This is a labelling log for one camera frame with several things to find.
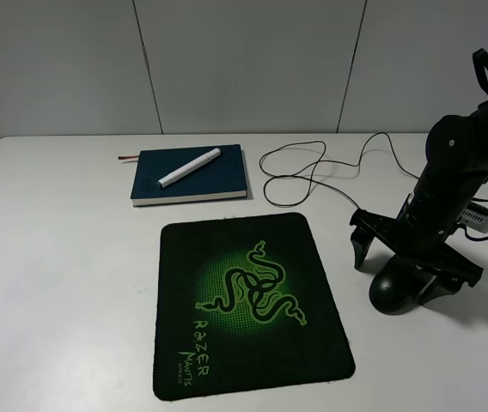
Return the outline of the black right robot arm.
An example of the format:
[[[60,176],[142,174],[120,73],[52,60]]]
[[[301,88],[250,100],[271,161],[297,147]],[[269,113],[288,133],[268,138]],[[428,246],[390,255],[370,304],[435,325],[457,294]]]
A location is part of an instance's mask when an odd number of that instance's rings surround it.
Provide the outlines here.
[[[458,215],[488,179],[488,105],[468,116],[447,115],[430,130],[427,164],[410,215]]]

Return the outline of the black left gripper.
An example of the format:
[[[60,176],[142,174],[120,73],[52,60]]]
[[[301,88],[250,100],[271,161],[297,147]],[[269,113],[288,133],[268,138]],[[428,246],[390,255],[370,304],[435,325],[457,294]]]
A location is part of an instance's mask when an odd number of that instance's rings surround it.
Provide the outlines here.
[[[359,270],[369,248],[378,239],[395,255],[406,258],[435,277],[421,293],[418,304],[457,294],[463,285],[475,286],[483,269],[446,244],[451,225],[427,206],[423,198],[404,202],[396,218],[357,209],[350,224],[354,269]]]

